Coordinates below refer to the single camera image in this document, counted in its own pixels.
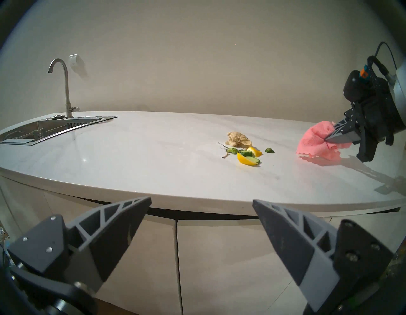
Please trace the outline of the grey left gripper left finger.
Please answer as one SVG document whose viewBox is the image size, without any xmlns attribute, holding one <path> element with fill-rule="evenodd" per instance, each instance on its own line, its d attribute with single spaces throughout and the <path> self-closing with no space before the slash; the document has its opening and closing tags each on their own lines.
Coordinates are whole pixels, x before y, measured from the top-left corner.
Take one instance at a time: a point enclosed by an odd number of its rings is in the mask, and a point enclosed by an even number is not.
<svg viewBox="0 0 406 315">
<path fill-rule="evenodd" d="M 20 281 L 81 282 L 98 291 L 131 245 L 151 204 L 150 197 L 116 202 L 68 223 L 53 214 L 10 245 L 15 263 L 10 273 Z"/>
</svg>

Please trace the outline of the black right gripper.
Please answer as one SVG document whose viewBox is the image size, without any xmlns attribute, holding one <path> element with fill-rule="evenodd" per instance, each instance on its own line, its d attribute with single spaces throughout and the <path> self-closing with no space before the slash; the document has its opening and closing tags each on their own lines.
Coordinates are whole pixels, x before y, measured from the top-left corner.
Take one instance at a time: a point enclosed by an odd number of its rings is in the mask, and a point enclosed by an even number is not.
<svg viewBox="0 0 406 315">
<path fill-rule="evenodd" d="M 393 145 L 405 130 L 405 87 L 401 84 L 351 84 L 352 108 L 326 138 L 331 144 L 358 144 L 357 158 L 373 160 L 378 143 Z"/>
</svg>

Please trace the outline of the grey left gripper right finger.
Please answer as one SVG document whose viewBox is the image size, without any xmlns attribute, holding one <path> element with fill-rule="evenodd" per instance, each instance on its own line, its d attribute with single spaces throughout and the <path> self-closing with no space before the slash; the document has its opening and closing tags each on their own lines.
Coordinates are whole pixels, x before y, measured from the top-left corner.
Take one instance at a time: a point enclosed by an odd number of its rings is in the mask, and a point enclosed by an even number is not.
<svg viewBox="0 0 406 315">
<path fill-rule="evenodd" d="M 304 315 L 350 314 L 380 289 L 394 252 L 358 223 L 343 219 L 336 228 L 263 200 L 252 207 L 307 301 Z"/>
</svg>

